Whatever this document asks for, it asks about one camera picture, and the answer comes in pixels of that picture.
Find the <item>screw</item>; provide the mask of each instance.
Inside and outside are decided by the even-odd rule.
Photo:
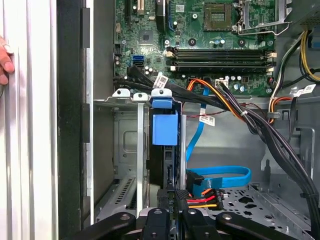
[[[196,210],[193,210],[193,209],[190,209],[189,211],[188,211],[188,213],[190,213],[190,214],[196,214],[197,212],[196,212]]]
[[[129,220],[130,217],[127,214],[122,215],[122,217],[120,217],[121,220],[125,221],[125,220]]]
[[[162,214],[162,211],[160,209],[157,209],[154,211],[154,214]]]
[[[223,214],[222,217],[225,219],[225,220],[231,220],[232,217],[229,215],[229,214]]]

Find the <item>blue plastic latch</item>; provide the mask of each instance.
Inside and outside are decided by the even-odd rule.
[[[169,97],[153,98],[152,107],[154,109],[172,109],[172,98],[169,98]]]
[[[178,145],[178,112],[153,115],[152,144]]]

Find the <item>chip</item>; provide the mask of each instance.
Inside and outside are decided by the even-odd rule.
[[[154,32],[152,30],[141,30],[139,32],[139,45],[154,44]]]
[[[206,3],[204,5],[205,31],[231,31],[232,5],[221,3]]]

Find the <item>cable label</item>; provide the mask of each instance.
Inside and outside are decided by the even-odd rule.
[[[302,94],[310,94],[314,91],[316,87],[316,84],[311,84],[309,86],[306,86],[304,89],[300,89],[299,91],[297,91],[294,96],[295,97],[300,97],[300,95]]]
[[[169,78],[164,76],[162,72],[159,72],[156,80],[154,81],[153,88],[154,89],[164,89]]]
[[[206,114],[206,109],[205,108],[200,108],[200,116],[199,117],[199,122],[202,122],[204,124],[208,124],[212,127],[216,125],[216,119],[213,116],[205,115]]]

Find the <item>capacitor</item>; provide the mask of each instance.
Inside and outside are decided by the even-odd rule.
[[[219,39],[215,39],[213,42],[214,46],[218,46],[220,44],[220,40]]]

